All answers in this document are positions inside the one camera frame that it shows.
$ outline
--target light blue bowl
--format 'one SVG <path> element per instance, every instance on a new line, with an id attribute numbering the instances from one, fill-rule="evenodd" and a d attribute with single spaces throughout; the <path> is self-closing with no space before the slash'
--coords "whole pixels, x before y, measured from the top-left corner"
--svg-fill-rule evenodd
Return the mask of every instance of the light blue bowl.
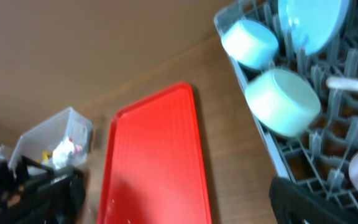
<path id="1" fill-rule="evenodd" d="M 248 19 L 238 20 L 221 41 L 228 55 L 254 70 L 267 68 L 278 50 L 278 40 L 273 32 Z"/>
<path id="2" fill-rule="evenodd" d="M 309 83 L 282 69 L 258 76 L 249 83 L 245 96 L 251 112 L 266 127 L 288 138 L 301 134 L 321 111 Z"/>

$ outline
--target light blue plate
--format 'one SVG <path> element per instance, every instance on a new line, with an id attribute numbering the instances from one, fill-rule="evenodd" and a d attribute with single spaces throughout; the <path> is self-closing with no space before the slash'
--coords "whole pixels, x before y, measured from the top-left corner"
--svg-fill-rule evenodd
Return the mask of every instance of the light blue plate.
<path id="1" fill-rule="evenodd" d="M 282 31 L 291 31 L 295 50 L 321 50 L 341 28 L 350 0 L 278 0 Z"/>

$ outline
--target wooden surface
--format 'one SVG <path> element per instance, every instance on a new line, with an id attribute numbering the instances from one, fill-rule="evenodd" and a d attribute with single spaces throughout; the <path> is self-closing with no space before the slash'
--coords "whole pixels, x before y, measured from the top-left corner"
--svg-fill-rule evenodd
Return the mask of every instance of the wooden surface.
<path id="1" fill-rule="evenodd" d="M 0 0 L 0 126 L 19 134 L 210 38 L 233 0 Z"/>
<path id="2" fill-rule="evenodd" d="M 214 223 L 276 223 L 268 196 L 275 171 L 217 36 L 80 110 L 95 125 L 83 223 L 96 222 L 111 118 L 179 81 L 195 92 Z"/>

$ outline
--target gray dish rack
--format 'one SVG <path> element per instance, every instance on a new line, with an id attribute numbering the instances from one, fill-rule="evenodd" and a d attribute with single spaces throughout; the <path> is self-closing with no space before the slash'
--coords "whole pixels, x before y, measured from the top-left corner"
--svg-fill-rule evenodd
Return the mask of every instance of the gray dish rack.
<path id="1" fill-rule="evenodd" d="M 327 77 L 358 78 L 358 1 L 351 0 L 345 24 L 318 54 L 306 56 L 294 51 L 291 34 L 280 28 L 277 1 L 240 0 L 221 9 L 214 17 L 220 36 L 241 18 L 260 21 L 280 42 L 280 53 L 269 68 L 286 68 L 308 80 L 323 106 L 318 120 L 302 136 L 282 139 L 263 127 L 254 117 L 257 129 L 280 177 L 325 198 L 358 216 L 358 192 L 347 170 L 358 151 L 358 95 L 325 87 Z M 229 56 L 244 92 L 254 72 Z"/>

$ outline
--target white handle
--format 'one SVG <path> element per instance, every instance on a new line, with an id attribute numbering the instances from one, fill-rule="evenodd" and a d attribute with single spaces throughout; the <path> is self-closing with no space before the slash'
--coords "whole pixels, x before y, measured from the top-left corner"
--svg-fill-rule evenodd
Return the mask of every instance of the white handle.
<path id="1" fill-rule="evenodd" d="M 358 79 L 356 78 L 329 77 L 326 84 L 330 89 L 358 92 Z"/>

